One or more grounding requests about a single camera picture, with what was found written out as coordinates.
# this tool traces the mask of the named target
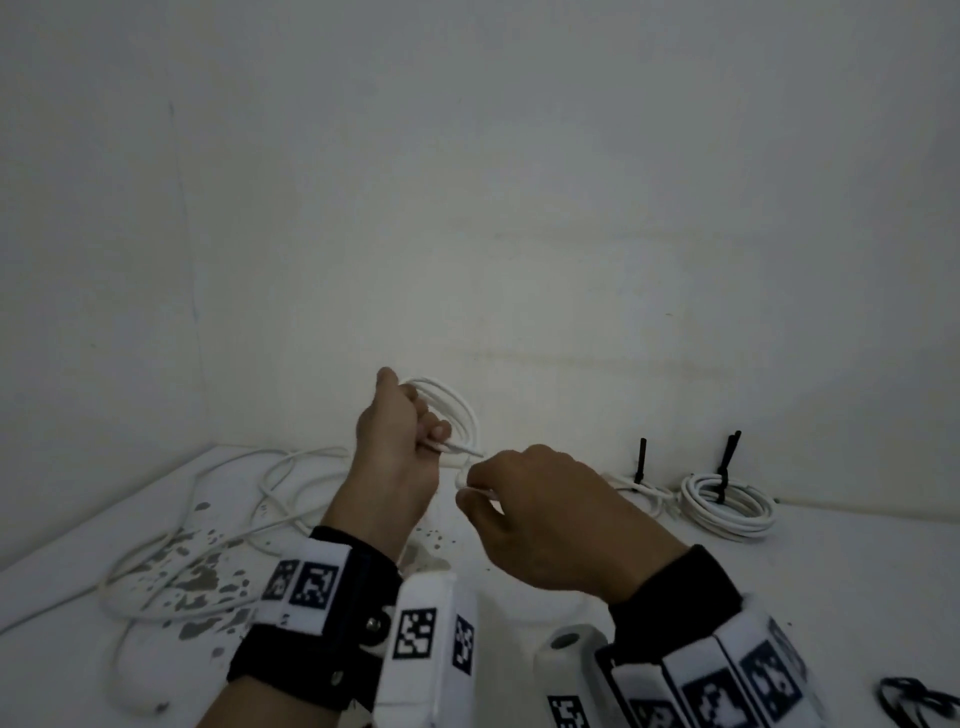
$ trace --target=table surface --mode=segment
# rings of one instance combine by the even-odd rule
[[[241,452],[208,451],[0,573],[0,626],[95,583],[124,550],[176,523],[197,472]],[[156,560],[153,571],[127,577],[120,598],[126,591],[143,593],[158,570],[189,562],[191,553],[244,527],[258,500],[256,481],[276,460],[254,454],[206,477],[191,505],[186,530],[192,535]],[[342,468],[336,459],[305,458],[280,490]],[[530,588],[490,564],[454,504],[454,475],[443,470],[441,488],[414,534],[416,559],[408,570],[455,569],[499,604],[528,656],[564,624],[591,622],[611,636],[599,601]],[[332,495],[338,482],[311,497]],[[960,692],[960,526],[783,506],[769,538],[739,544],[668,516],[661,522],[687,543],[704,544],[741,590],[762,597],[817,675],[834,725],[885,725],[872,686],[886,675],[912,675]],[[295,538],[273,534],[266,537],[272,547]],[[186,619],[134,627],[121,671],[171,698],[169,710],[150,718],[152,724],[192,725],[222,687],[241,639],[243,608],[190,619],[191,608],[255,594],[272,564],[249,546],[228,548],[185,572],[180,588],[156,601]],[[122,628],[88,595],[0,637],[0,725],[142,725],[144,718],[118,711],[105,693],[105,665]]]

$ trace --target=paint stain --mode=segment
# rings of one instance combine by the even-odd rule
[[[198,566],[190,573],[194,574],[194,578],[176,584],[177,589],[185,592],[212,592],[220,583],[217,572],[210,567]]]
[[[180,629],[180,639],[194,640],[200,637],[206,630],[208,630],[218,621],[220,621],[219,617],[211,617],[210,619],[204,619],[204,621],[188,621]]]
[[[231,635],[233,634],[234,627],[241,627],[247,623],[247,615],[250,613],[249,609],[241,609],[235,615],[233,619],[227,622],[224,626],[217,630],[217,632],[228,632]]]
[[[180,598],[180,601],[174,605],[174,611],[179,612],[181,609],[185,609],[188,612],[191,609],[200,609],[201,607],[206,606],[206,596],[200,595],[193,601],[190,601],[186,595],[183,595]]]

